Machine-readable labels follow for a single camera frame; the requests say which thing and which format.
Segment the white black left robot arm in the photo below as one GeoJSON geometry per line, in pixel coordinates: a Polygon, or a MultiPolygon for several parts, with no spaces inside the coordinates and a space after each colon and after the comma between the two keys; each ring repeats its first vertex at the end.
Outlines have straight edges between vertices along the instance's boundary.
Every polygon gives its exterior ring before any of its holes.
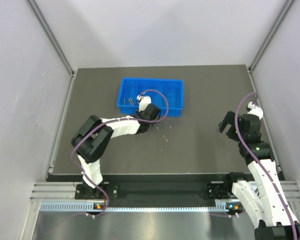
{"type": "Polygon", "coordinates": [[[138,110],[133,115],[111,119],[91,115],[71,139],[83,171],[82,184],[91,194],[96,194],[97,186],[103,182],[100,159],[110,140],[145,133],[160,118],[161,109],[149,96],[138,101],[138,110]]]}

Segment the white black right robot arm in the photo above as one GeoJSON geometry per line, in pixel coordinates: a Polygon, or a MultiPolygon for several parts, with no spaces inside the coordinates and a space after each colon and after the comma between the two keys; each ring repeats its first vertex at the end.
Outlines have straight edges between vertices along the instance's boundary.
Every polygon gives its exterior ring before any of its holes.
{"type": "Polygon", "coordinates": [[[249,102],[247,113],[228,111],[218,125],[222,133],[238,143],[239,153],[253,176],[256,189],[244,173],[228,173],[224,180],[226,191],[235,196],[248,214],[257,240],[300,240],[300,222],[291,210],[281,186],[273,151],[261,140],[263,110],[249,102]]]}

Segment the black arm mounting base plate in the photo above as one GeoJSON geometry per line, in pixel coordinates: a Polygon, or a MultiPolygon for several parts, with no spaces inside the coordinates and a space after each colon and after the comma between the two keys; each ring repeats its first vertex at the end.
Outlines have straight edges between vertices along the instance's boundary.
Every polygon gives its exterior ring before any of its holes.
{"type": "Polygon", "coordinates": [[[250,173],[201,173],[201,174],[105,174],[99,188],[89,187],[79,174],[49,174],[49,183],[78,183],[75,199],[110,199],[110,202],[128,200],[154,202],[155,199],[184,198],[210,201],[233,199],[228,179],[253,180],[250,173]]]}

